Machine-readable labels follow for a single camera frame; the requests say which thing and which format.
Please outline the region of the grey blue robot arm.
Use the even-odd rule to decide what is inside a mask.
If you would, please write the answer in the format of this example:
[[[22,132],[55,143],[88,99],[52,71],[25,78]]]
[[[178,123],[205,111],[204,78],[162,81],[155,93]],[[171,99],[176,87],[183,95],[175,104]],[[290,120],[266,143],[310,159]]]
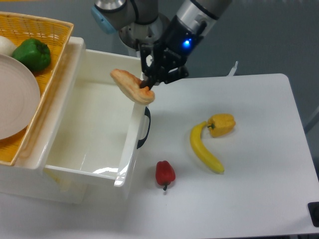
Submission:
[[[97,0],[91,8],[106,34],[139,53],[144,80],[152,88],[189,75],[189,55],[231,4],[229,0],[185,0],[169,20],[159,12],[157,0]]]

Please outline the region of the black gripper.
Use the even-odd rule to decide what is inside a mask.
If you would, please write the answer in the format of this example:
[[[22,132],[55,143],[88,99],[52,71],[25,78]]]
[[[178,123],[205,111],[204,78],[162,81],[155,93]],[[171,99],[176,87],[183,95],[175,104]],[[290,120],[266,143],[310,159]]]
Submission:
[[[153,44],[139,44],[141,55],[140,88],[152,89],[189,76],[185,66],[188,56],[203,39],[203,21],[191,30],[175,16],[159,40]]]

